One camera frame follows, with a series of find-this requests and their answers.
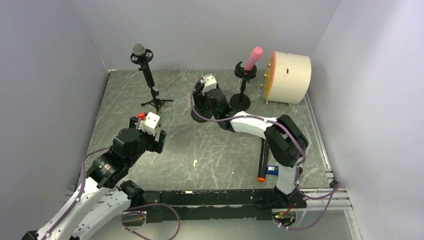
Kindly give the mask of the black microphone orange end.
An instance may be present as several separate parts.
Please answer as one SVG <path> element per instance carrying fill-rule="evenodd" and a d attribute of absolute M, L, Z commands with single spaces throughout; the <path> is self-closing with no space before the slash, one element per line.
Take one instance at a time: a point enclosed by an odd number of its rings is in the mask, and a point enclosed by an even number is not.
<path fill-rule="evenodd" d="M 259 165 L 258 165 L 258 174 L 257 181 L 264 183 L 266 181 L 267 166 L 269 159 L 269 145 L 265 139 L 261 139 L 261 148 L 259 155 Z"/>

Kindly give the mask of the black round-base clip stand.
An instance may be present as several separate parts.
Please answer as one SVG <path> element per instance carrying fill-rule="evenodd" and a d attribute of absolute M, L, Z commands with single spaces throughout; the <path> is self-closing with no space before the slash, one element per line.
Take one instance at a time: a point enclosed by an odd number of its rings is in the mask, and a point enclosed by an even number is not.
<path fill-rule="evenodd" d="M 212 113 L 207 99 L 193 100 L 191 117 L 198 123 L 205 123 L 212 118 Z"/>

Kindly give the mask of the black round-base shock-mount stand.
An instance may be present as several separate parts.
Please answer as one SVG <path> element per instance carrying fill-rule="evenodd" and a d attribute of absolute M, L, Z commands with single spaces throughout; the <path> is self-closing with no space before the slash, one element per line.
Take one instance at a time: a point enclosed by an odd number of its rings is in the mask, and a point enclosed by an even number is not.
<path fill-rule="evenodd" d="M 230 106 L 239 111 L 247 110 L 251 101 L 250 98 L 245 95 L 246 85 L 250 83 L 250 80 L 254 79 L 257 75 L 257 67 L 253 65 L 251 70 L 246 70 L 244 67 L 241 67 L 242 61 L 240 61 L 234 69 L 234 74 L 239 79 L 242 79 L 240 86 L 240 93 L 234 94 L 230 98 Z"/>

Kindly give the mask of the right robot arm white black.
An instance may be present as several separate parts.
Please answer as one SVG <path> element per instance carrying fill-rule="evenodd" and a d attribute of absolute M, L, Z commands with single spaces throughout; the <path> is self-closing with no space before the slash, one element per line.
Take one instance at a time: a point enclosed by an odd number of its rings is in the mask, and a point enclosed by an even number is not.
<path fill-rule="evenodd" d="M 275 202 L 282 208 L 293 203 L 309 142 L 288 115 L 269 118 L 231 108 L 218 83 L 205 78 L 195 82 L 189 103 L 194 115 L 203 122 L 215 122 L 223 130 L 265 140 L 278 163 Z"/>

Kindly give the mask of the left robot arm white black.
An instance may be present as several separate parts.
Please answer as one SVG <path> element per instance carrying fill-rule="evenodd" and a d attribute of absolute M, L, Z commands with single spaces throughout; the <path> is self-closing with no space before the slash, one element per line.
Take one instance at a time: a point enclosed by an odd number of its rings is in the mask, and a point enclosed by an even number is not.
<path fill-rule="evenodd" d="M 24 240 L 87 240 L 119 213 L 137 210 L 143 204 L 143 190 L 128 180 L 118 187 L 110 200 L 96 206 L 116 187 L 145 152 L 160 154 L 167 132 L 155 133 L 135 126 L 122 129 L 108 148 L 101 148 L 76 191 L 59 212 L 38 230 L 24 234 Z"/>

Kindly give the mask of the pink microphone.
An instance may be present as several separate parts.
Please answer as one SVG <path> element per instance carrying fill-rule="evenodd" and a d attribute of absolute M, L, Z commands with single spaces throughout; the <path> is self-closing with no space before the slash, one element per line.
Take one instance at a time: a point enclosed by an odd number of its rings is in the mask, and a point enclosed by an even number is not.
<path fill-rule="evenodd" d="M 263 55 L 263 49 L 260 46 L 256 46 L 250 53 L 249 59 L 244 66 L 245 71 L 250 71 L 255 66 L 256 62 L 261 59 Z"/>

